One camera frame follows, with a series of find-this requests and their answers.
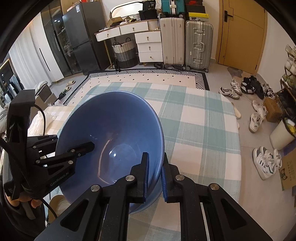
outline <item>white bucket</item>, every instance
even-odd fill
[[[270,141],[274,149],[281,150],[291,141],[294,140],[292,136],[286,129],[283,120],[278,124],[274,131],[270,135]]]

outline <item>slipper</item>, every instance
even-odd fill
[[[234,106],[234,103],[231,102],[231,104],[233,105],[233,108],[234,108],[235,117],[237,119],[240,119],[242,117],[242,115],[240,114],[239,110]]]
[[[62,93],[67,93],[72,87],[68,86],[67,88],[64,89],[64,91]]]
[[[76,83],[75,80],[71,80],[71,81],[69,81],[69,82],[66,84],[66,87],[68,87],[68,86],[70,86],[70,85],[73,85],[73,84],[75,84],[75,83]]]

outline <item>silver suitcase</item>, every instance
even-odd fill
[[[190,69],[208,71],[213,44],[213,26],[208,22],[186,21],[185,64]]]
[[[160,19],[163,62],[171,65],[184,65],[185,27],[182,18]]]

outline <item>rug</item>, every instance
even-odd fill
[[[172,69],[126,69],[117,71],[96,71],[89,73],[87,78],[73,91],[64,105],[74,105],[79,101],[74,99],[77,94],[82,98],[86,89],[106,82],[147,82],[169,85],[179,85],[201,90],[210,90],[205,73],[197,71],[177,71]]]

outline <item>metal screw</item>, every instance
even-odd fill
[[[185,177],[183,175],[179,174],[179,175],[176,176],[176,179],[178,181],[183,181],[185,179]]]
[[[133,175],[128,175],[128,176],[126,176],[126,180],[128,181],[128,182],[131,182],[131,181],[133,181],[135,179],[135,177],[133,176]]]
[[[100,186],[99,185],[92,185],[91,186],[91,190],[93,191],[93,192],[96,192],[96,191],[98,191],[98,190],[100,190]]]
[[[219,189],[219,185],[216,184],[216,183],[212,183],[212,184],[210,185],[210,187],[211,187],[212,190],[218,190],[218,189]]]

